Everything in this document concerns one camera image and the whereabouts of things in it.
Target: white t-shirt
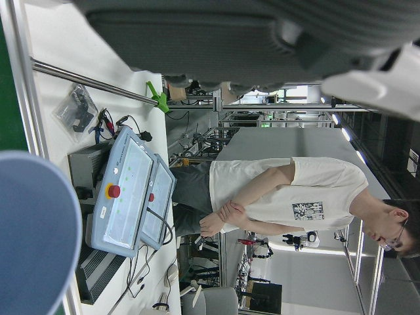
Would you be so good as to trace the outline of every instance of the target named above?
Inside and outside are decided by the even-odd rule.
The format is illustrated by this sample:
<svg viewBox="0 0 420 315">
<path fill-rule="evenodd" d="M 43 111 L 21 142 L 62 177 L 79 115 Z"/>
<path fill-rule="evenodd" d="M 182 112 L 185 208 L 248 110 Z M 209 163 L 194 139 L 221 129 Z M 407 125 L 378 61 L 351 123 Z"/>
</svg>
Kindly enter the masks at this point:
<svg viewBox="0 0 420 315">
<path fill-rule="evenodd" d="M 352 200 L 368 186 L 354 164 L 330 157 L 293 157 L 291 185 L 265 194 L 245 207 L 249 218 L 310 230 L 337 230 L 350 224 Z M 210 166 L 213 211 L 231 200 L 250 180 L 269 167 L 287 165 L 290 159 L 214 161 Z M 237 227 L 225 224 L 222 232 Z"/>
</svg>

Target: crossed arms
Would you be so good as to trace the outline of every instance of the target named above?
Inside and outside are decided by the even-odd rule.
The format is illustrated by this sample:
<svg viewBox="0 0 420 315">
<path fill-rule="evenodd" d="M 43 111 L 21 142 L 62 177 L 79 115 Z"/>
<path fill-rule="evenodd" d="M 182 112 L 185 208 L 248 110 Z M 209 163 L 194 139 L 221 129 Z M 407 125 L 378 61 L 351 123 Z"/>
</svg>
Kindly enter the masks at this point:
<svg viewBox="0 0 420 315">
<path fill-rule="evenodd" d="M 294 163 L 265 170 L 246 184 L 231 201 L 226 202 L 218 211 L 200 220 L 201 235 L 213 236 L 221 231 L 225 223 L 264 235 L 302 231 L 302 228 L 295 226 L 251 220 L 247 217 L 244 209 L 245 206 L 257 201 L 274 189 L 290 185 L 294 177 Z"/>
</svg>

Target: green wall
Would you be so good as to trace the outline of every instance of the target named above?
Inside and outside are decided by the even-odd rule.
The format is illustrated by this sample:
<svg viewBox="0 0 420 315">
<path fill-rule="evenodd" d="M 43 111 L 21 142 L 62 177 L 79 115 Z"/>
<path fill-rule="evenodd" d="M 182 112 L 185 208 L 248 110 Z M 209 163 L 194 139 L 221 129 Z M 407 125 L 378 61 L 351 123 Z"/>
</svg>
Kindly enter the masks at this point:
<svg viewBox="0 0 420 315">
<path fill-rule="evenodd" d="M 28 150 L 1 23 L 0 109 L 0 150 Z"/>
</svg>

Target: red emergency stop button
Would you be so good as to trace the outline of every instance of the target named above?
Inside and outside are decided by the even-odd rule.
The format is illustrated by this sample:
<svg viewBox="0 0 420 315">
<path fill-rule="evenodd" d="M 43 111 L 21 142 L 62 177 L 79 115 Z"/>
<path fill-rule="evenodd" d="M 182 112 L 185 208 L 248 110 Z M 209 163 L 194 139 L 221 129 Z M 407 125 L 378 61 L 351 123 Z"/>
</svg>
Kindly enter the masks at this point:
<svg viewBox="0 0 420 315">
<path fill-rule="evenodd" d="M 120 193 L 121 193 L 121 189 L 119 188 L 118 185 L 112 185 L 108 189 L 108 195 L 111 198 L 118 198 Z"/>
</svg>

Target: glasses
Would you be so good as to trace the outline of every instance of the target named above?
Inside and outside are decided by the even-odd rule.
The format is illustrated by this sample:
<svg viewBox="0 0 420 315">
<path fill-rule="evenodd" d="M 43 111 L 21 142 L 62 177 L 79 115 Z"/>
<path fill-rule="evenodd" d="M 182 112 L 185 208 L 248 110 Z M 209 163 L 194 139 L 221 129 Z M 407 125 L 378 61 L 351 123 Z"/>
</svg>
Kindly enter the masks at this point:
<svg viewBox="0 0 420 315">
<path fill-rule="evenodd" d="M 404 231 L 404 228 L 406 227 L 407 222 L 408 222 L 408 219 L 402 225 L 400 234 L 398 235 L 397 238 L 390 239 L 390 240 L 385 240 L 384 243 L 379 245 L 383 248 L 384 251 L 390 251 L 391 249 L 395 249 L 395 248 L 398 247 L 398 245 L 400 245 L 400 238 L 401 238 L 401 235 L 402 235 L 402 231 Z"/>
</svg>

